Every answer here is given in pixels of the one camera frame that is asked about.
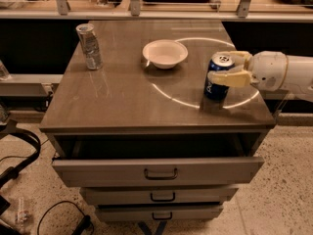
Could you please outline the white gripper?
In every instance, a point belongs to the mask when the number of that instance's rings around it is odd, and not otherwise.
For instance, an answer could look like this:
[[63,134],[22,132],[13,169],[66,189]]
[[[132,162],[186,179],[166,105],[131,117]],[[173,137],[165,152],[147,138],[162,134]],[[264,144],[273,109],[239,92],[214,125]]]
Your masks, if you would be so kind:
[[276,91],[285,80],[288,58],[281,52],[263,51],[252,57],[247,51],[222,51],[217,56],[218,63],[230,70],[210,71],[207,78],[213,84],[245,87],[251,79],[258,90]]

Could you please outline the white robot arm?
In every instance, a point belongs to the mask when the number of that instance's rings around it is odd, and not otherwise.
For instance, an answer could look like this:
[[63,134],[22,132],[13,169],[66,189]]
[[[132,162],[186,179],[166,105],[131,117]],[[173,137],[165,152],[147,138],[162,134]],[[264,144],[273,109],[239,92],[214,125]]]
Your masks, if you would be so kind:
[[228,87],[252,85],[261,91],[285,90],[295,97],[313,101],[313,58],[289,56],[282,52],[223,51],[214,56],[219,61],[233,61],[229,70],[210,71],[207,78]]

